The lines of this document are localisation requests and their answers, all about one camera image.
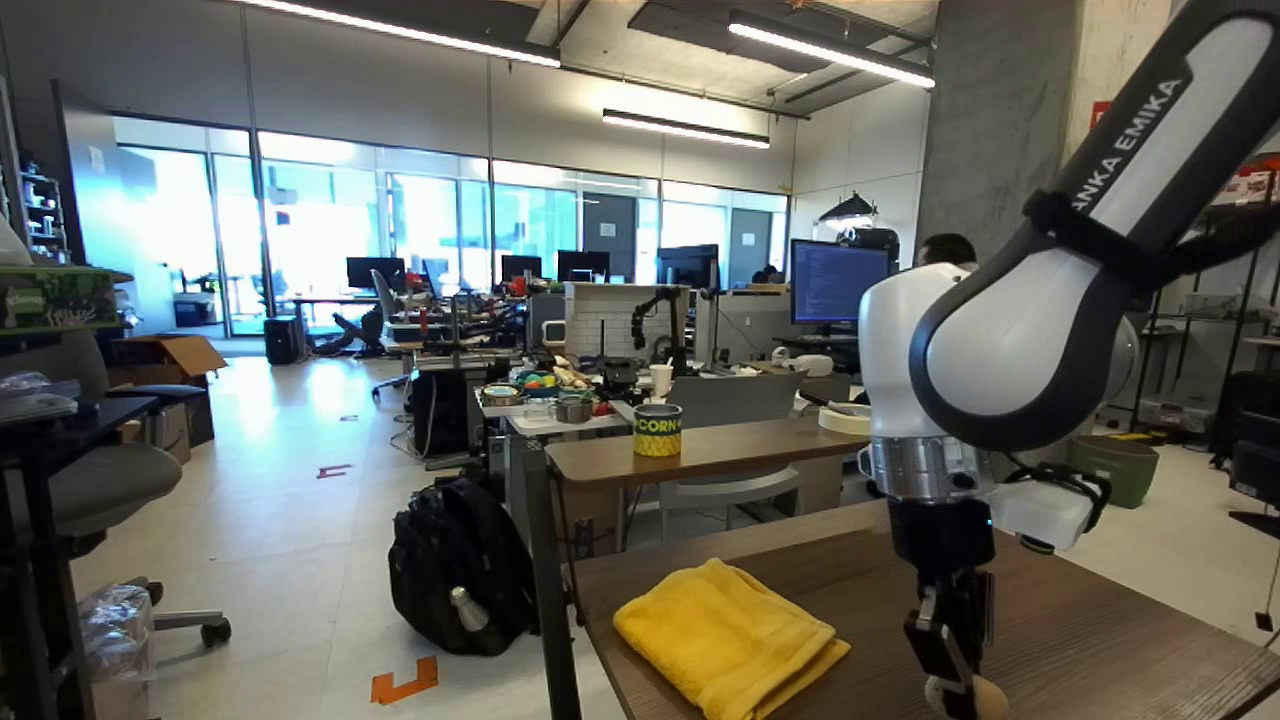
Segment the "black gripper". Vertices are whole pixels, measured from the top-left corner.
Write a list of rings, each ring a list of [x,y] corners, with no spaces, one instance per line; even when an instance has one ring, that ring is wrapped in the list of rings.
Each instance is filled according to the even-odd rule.
[[[991,621],[991,517],[980,498],[921,505],[890,498],[890,549],[917,572],[917,608],[903,635],[921,669],[944,684],[964,684],[964,663],[982,663]],[[968,680],[971,720],[1006,720],[1006,693],[987,680]]]

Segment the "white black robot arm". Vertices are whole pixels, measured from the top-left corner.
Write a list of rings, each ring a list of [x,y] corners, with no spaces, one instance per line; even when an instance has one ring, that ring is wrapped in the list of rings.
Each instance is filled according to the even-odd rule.
[[[917,572],[903,635],[936,720],[995,720],[982,675],[998,534],[1060,550],[1109,485],[1038,452],[1109,397],[1124,317],[1275,235],[1218,200],[1280,120],[1280,0],[1188,0],[975,269],[921,264],[860,300],[868,477]]]

